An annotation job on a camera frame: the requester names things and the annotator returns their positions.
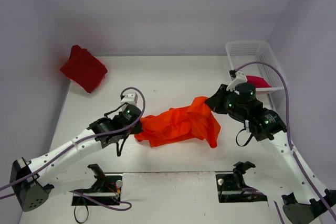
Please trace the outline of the orange t shirt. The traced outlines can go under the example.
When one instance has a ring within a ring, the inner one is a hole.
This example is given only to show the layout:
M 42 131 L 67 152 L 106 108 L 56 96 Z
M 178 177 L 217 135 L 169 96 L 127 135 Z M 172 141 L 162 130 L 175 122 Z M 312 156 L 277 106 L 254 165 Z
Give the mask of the orange t shirt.
M 196 97 L 189 106 L 170 108 L 159 115 L 143 117 L 143 131 L 136 134 L 135 139 L 158 147 L 196 138 L 216 148 L 221 126 L 205 104 L 206 100 L 207 97 Z

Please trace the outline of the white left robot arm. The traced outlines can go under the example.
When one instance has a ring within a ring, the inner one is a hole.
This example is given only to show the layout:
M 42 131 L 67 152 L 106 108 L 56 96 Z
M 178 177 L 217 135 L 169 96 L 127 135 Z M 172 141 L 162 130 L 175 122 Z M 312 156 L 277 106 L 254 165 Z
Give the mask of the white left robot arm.
M 89 164 L 75 172 L 70 167 L 111 144 L 116 145 L 117 156 L 121 156 L 129 135 L 142 132 L 143 111 L 128 103 L 117 111 L 113 118 L 105 114 L 71 141 L 47 154 L 31 160 L 21 157 L 13 162 L 10 186 L 22 211 L 32 211 L 48 198 L 68 191 L 103 190 L 106 176 L 98 164 Z

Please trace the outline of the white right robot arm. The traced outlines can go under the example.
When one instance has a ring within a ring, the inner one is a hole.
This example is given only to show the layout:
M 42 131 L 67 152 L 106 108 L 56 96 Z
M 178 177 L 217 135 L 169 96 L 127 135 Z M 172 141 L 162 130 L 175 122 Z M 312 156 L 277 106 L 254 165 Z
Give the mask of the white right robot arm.
M 251 187 L 282 204 L 291 223 L 311 223 L 335 206 L 335 190 L 317 179 L 288 139 L 289 130 L 280 116 L 256 98 L 254 85 L 241 83 L 229 89 L 222 84 L 205 103 L 213 112 L 242 123 L 250 134 L 248 140 L 255 138 L 272 155 L 286 181 L 278 182 L 258 171 L 256 164 L 245 161 L 234 165 L 232 181 L 236 187 Z

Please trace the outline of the magenta t shirt in basket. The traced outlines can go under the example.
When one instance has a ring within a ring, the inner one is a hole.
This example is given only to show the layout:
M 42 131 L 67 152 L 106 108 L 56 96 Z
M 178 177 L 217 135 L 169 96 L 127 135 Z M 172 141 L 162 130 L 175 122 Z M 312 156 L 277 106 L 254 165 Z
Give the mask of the magenta t shirt in basket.
M 256 88 L 271 88 L 265 79 L 258 76 L 246 76 L 247 82 L 253 84 Z

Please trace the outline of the white plastic basket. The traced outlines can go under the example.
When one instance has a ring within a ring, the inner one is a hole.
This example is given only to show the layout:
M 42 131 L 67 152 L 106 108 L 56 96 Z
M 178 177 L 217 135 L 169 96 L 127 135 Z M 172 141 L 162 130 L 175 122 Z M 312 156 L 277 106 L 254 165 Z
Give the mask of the white plastic basket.
M 269 43 L 260 40 L 231 41 L 225 44 L 225 50 L 232 70 L 249 62 L 259 62 L 259 64 L 248 65 L 241 69 L 245 75 L 261 77 L 270 85 L 269 88 L 257 88 L 258 93 L 270 94 L 283 90 L 284 87 L 278 74 L 267 66 L 271 65 L 282 72 Z

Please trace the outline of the folded dark red t shirt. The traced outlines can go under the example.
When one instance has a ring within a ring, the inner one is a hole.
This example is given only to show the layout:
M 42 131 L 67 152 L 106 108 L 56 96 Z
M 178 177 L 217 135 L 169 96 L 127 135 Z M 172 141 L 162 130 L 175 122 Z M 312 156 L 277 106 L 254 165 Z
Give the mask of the folded dark red t shirt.
M 94 92 L 108 73 L 103 63 L 79 45 L 72 46 L 69 59 L 60 71 L 87 93 Z

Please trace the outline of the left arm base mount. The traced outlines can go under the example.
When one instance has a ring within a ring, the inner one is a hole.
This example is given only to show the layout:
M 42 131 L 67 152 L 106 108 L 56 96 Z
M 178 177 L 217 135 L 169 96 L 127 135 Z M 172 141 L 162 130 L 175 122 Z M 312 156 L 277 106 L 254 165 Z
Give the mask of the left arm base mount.
M 93 182 L 89 186 L 79 187 L 74 191 L 84 194 L 107 206 L 119 206 L 121 200 L 122 174 L 105 173 L 98 164 L 90 164 Z

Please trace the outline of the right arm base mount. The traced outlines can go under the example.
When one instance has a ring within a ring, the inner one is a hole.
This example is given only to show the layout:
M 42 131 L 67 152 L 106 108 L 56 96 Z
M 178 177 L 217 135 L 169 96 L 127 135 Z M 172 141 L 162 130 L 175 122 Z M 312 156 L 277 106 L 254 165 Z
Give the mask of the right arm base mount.
M 253 203 L 266 202 L 267 196 L 260 191 L 248 187 L 243 175 L 255 165 L 249 161 L 238 162 L 232 172 L 215 173 L 219 203 Z

